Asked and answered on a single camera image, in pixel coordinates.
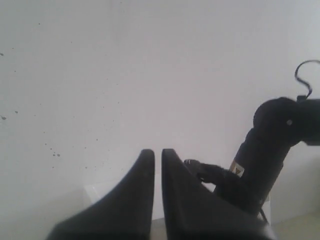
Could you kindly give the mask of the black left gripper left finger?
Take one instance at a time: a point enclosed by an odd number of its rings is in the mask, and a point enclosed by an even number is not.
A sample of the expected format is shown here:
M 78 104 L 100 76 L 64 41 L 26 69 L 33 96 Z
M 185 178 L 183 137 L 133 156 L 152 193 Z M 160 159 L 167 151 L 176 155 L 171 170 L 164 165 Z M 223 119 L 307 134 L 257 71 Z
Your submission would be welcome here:
M 143 149 L 125 177 L 102 199 L 58 223 L 49 240 L 149 240 L 155 154 Z

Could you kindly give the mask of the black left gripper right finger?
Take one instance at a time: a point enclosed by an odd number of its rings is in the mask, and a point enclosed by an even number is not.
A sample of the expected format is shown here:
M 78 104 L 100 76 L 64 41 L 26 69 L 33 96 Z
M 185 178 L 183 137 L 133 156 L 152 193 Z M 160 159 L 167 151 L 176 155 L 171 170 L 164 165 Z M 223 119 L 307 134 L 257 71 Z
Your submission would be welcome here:
M 214 196 L 174 149 L 161 154 L 162 200 L 169 240 L 275 240 L 272 227 Z

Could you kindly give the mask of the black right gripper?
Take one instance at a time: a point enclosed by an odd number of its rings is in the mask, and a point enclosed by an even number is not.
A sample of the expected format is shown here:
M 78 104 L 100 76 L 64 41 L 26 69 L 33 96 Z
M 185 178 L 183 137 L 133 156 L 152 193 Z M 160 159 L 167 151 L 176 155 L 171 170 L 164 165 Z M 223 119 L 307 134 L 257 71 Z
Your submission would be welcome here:
M 215 185 L 213 193 L 237 208 L 264 215 L 270 192 L 270 165 L 253 158 L 235 158 L 229 169 L 186 159 L 184 165 L 198 180 Z

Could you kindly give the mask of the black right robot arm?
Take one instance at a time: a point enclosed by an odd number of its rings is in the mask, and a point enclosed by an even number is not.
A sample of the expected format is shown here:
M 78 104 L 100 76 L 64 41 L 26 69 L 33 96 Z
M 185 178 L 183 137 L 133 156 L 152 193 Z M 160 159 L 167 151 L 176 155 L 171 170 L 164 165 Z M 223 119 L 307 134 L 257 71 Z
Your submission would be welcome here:
M 214 184 L 216 196 L 256 216 L 288 152 L 300 142 L 320 144 L 320 101 L 281 97 L 266 101 L 256 110 L 253 127 L 229 169 L 194 159 L 185 160 L 184 165 L 201 182 Z

